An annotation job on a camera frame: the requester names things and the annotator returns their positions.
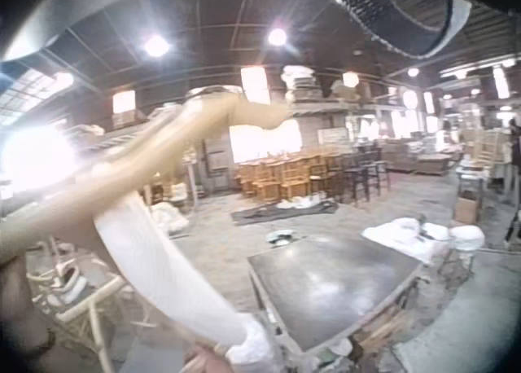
white sheet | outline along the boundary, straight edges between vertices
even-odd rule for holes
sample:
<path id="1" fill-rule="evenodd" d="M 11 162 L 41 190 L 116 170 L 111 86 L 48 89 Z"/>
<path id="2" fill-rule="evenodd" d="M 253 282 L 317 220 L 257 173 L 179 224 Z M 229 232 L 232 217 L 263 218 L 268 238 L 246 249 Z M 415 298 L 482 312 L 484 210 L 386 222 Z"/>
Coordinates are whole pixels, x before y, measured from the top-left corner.
<path id="1" fill-rule="evenodd" d="M 419 223 L 414 218 L 398 218 L 387 224 L 367 228 L 361 234 L 369 240 L 429 264 L 432 257 L 449 244 L 450 236 L 448 228 L 441 225 L 426 223 L 424 230 L 435 239 L 419 237 Z"/>
<path id="2" fill-rule="evenodd" d="M 238 314 L 161 233 L 137 193 L 94 224 L 121 273 L 155 307 L 218 344 L 244 342 Z"/>

floor mat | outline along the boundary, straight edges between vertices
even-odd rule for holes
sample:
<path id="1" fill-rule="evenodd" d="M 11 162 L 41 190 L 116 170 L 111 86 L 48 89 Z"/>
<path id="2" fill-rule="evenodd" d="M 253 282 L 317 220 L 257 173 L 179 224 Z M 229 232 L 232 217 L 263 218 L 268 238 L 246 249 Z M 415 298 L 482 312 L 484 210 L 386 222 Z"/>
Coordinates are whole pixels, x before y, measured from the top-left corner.
<path id="1" fill-rule="evenodd" d="M 311 214 L 329 213 L 333 214 L 338 208 L 335 202 L 325 201 L 311 208 L 278 208 L 276 204 L 267 204 L 258 208 L 250 208 L 240 212 L 231 213 L 235 225 L 256 224 L 258 222 L 269 222 L 283 220 L 298 216 L 309 216 Z"/>

cardboard box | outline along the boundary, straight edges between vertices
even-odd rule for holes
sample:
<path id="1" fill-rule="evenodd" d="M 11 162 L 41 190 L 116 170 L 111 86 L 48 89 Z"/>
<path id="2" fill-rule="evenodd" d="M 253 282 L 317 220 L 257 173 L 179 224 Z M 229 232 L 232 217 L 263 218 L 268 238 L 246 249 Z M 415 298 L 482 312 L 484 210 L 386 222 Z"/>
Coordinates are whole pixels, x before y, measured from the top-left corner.
<path id="1" fill-rule="evenodd" d="M 454 208 L 454 221 L 473 225 L 478 221 L 479 202 L 458 198 Z"/>

wooden stick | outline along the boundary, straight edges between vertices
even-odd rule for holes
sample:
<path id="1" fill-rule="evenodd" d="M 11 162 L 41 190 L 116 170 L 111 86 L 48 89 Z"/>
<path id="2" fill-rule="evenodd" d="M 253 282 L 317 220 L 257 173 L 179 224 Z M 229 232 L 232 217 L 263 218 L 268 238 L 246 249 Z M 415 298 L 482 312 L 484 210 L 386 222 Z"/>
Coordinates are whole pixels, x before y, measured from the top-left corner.
<path id="1" fill-rule="evenodd" d="M 123 288 L 124 285 L 126 285 L 126 281 L 124 281 L 121 277 L 115 277 L 112 281 L 106 283 L 96 292 L 86 297 L 78 305 L 74 305 L 71 309 L 66 310 L 62 314 L 56 314 L 56 318 L 61 322 L 69 323 L 85 313 L 89 309 L 90 303 L 96 304 L 105 300 L 106 298 L 117 293 L 120 289 Z"/>
<path id="2" fill-rule="evenodd" d="M 94 344 L 96 351 L 98 352 L 99 363 L 104 373 L 114 373 L 114 367 L 112 361 L 108 356 L 107 345 L 103 338 L 103 331 L 99 323 L 98 312 L 96 312 L 96 303 L 94 301 L 88 301 L 90 328 L 92 330 L 92 336 L 94 338 Z"/>

dark tabletop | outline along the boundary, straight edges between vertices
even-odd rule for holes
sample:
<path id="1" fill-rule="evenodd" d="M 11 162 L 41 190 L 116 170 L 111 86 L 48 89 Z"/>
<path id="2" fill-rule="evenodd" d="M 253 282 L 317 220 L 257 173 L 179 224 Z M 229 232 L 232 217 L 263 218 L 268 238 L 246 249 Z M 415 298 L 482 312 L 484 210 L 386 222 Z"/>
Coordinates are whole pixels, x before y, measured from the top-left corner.
<path id="1" fill-rule="evenodd" d="M 363 237 L 306 239 L 248 260 L 303 352 L 355 327 L 421 265 Z"/>

